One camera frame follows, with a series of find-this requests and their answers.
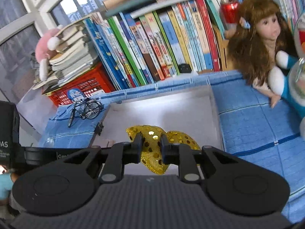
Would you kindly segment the gold sequin soft pouch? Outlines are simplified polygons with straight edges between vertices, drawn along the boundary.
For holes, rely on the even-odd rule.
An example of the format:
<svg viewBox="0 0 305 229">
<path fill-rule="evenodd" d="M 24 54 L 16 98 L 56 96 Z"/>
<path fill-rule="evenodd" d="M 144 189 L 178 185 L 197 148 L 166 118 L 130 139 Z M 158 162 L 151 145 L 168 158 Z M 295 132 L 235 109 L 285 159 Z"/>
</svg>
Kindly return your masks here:
<svg viewBox="0 0 305 229">
<path fill-rule="evenodd" d="M 161 135 L 165 134 L 170 143 L 184 143 L 191 149 L 200 150 L 198 143 L 188 134 L 180 131 L 165 132 L 161 127 L 150 125 L 135 125 L 126 129 L 130 141 L 136 137 L 137 133 L 141 133 L 143 137 L 143 146 L 141 153 L 141 162 L 155 174 L 163 175 L 168 169 L 162 161 L 161 156 Z"/>
</svg>

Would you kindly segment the white cardboard box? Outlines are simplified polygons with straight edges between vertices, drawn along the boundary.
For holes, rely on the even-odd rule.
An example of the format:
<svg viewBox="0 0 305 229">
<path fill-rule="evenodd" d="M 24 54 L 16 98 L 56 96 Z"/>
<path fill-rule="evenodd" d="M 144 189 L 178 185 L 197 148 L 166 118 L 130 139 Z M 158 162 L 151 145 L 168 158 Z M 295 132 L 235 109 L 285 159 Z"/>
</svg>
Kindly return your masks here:
<svg viewBox="0 0 305 229">
<path fill-rule="evenodd" d="M 103 129 L 92 146 L 111 147 L 130 140 L 126 129 L 152 125 L 164 131 L 181 131 L 200 147 L 223 150 L 218 108 L 210 86 L 198 86 L 112 103 L 102 121 Z"/>
</svg>

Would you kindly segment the miniature black bicycle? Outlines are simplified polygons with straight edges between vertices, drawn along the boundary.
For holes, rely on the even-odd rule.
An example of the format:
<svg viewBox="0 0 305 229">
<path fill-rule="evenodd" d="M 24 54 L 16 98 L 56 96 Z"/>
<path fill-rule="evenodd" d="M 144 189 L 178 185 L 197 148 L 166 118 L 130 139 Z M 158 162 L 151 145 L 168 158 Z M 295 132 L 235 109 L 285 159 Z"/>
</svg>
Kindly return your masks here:
<svg viewBox="0 0 305 229">
<path fill-rule="evenodd" d="M 103 109 L 104 105 L 97 99 L 85 98 L 75 102 L 68 121 L 68 128 L 72 126 L 76 113 L 82 120 L 95 119 Z"/>
</svg>

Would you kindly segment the red plastic crate left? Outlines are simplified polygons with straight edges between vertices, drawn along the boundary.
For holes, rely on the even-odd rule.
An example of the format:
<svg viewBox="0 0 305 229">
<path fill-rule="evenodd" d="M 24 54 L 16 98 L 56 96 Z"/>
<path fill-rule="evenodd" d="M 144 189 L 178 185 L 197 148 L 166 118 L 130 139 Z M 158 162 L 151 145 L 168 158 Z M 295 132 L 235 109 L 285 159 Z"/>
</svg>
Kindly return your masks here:
<svg viewBox="0 0 305 229">
<path fill-rule="evenodd" d="M 102 65 L 99 62 L 95 67 L 46 95 L 56 106 L 72 104 L 81 98 L 89 98 L 97 93 L 115 91 L 114 86 Z"/>
</svg>

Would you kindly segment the blue table cloth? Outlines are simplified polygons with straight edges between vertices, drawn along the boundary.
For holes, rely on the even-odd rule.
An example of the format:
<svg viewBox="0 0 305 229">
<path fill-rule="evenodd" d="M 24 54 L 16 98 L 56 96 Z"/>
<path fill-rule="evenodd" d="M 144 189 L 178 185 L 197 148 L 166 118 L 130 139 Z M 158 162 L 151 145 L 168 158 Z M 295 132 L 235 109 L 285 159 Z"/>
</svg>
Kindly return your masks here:
<svg viewBox="0 0 305 229">
<path fill-rule="evenodd" d="M 292 222 L 303 219 L 304 141 L 299 135 L 299 116 L 284 100 L 270 108 L 240 72 L 175 78 L 99 97 L 103 104 L 110 104 L 193 87 L 211 87 L 213 91 L 224 150 L 282 175 L 291 189 L 283 214 Z"/>
</svg>

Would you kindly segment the stack of worn books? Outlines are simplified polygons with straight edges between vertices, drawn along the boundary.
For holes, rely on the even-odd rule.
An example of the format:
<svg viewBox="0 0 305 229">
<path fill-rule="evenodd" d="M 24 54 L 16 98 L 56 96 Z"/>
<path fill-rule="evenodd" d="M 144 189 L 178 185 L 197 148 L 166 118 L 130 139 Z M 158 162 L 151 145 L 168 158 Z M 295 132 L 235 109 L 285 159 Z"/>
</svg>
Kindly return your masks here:
<svg viewBox="0 0 305 229">
<path fill-rule="evenodd" d="M 63 26 L 63 28 L 48 41 L 50 50 L 55 49 L 51 40 L 60 40 L 56 47 L 57 54 L 49 59 L 49 73 L 45 81 L 38 81 L 32 87 L 37 90 L 43 86 L 61 87 L 85 72 L 89 71 L 98 61 L 98 53 L 91 41 L 83 18 Z"/>
</svg>

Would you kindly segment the pink white plush toy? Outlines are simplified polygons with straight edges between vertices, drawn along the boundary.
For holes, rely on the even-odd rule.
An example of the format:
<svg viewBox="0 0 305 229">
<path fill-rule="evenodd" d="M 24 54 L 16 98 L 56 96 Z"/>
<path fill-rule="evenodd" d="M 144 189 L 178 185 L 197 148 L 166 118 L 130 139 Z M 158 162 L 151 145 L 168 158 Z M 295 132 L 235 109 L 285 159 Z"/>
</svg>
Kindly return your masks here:
<svg viewBox="0 0 305 229">
<path fill-rule="evenodd" d="M 63 28 L 63 25 L 59 25 L 56 28 L 52 28 L 44 33 L 44 35 L 39 39 L 36 49 L 35 57 L 39 63 L 39 78 L 41 81 L 47 79 L 49 73 L 49 59 L 53 58 L 57 52 L 56 47 L 59 45 L 60 40 L 56 37 L 55 40 L 51 40 L 51 45 L 55 46 L 55 49 L 50 50 L 48 47 L 48 41 L 55 37 L 55 35 Z"/>
</svg>

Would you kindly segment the row of upright books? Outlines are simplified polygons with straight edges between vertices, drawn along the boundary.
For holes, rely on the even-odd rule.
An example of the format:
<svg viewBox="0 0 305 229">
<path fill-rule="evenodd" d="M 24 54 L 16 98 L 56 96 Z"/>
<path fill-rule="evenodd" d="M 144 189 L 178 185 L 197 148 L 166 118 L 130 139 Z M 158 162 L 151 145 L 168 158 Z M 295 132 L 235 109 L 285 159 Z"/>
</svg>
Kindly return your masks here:
<svg viewBox="0 0 305 229">
<path fill-rule="evenodd" d="M 205 0 L 104 0 L 84 24 L 118 90 L 221 70 Z"/>
</svg>

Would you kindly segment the small Doraemon plush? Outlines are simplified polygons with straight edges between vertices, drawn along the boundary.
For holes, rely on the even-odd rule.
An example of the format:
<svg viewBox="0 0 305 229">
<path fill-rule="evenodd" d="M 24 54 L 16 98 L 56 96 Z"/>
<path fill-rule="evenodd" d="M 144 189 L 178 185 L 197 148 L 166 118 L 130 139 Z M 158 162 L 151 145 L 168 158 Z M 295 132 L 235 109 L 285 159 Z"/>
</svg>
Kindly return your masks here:
<svg viewBox="0 0 305 229">
<path fill-rule="evenodd" d="M 268 74 L 268 85 L 297 111 L 301 117 L 300 136 L 304 138 L 304 58 L 279 51 L 275 60 L 275 67 Z"/>
</svg>

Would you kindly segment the brown haired doll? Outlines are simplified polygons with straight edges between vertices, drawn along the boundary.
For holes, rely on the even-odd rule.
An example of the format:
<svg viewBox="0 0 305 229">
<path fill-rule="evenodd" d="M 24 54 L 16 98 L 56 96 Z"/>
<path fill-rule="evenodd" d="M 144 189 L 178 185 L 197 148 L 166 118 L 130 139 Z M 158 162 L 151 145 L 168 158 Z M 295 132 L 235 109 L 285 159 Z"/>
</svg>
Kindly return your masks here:
<svg viewBox="0 0 305 229">
<path fill-rule="evenodd" d="M 237 19 L 236 28 L 225 32 L 229 59 L 274 108 L 281 97 L 268 86 L 268 74 L 279 51 L 297 56 L 292 32 L 273 0 L 244 0 L 238 5 Z"/>
</svg>

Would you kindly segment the red soda can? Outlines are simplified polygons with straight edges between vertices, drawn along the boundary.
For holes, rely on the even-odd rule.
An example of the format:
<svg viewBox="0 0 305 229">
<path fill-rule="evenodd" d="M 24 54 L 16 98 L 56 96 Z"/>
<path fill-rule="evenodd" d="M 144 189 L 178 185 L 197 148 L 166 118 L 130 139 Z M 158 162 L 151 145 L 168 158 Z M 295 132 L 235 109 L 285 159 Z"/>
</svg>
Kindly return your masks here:
<svg viewBox="0 0 305 229">
<path fill-rule="evenodd" d="M 226 23 L 235 24 L 237 22 L 238 5 L 239 3 L 237 0 L 221 1 L 220 8 Z"/>
</svg>

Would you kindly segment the large Doraemon plush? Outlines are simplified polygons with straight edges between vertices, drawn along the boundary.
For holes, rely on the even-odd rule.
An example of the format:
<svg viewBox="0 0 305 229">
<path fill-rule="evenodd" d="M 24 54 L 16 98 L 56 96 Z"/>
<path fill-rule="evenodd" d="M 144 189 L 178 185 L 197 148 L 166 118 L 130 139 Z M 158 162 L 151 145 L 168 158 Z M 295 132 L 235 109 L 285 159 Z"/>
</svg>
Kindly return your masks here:
<svg viewBox="0 0 305 229">
<path fill-rule="evenodd" d="M 296 51 L 299 57 L 304 58 L 304 41 L 305 41 L 305 31 L 304 31 L 304 18 L 305 12 L 298 18 L 295 29 L 294 29 L 294 42 Z"/>
</svg>

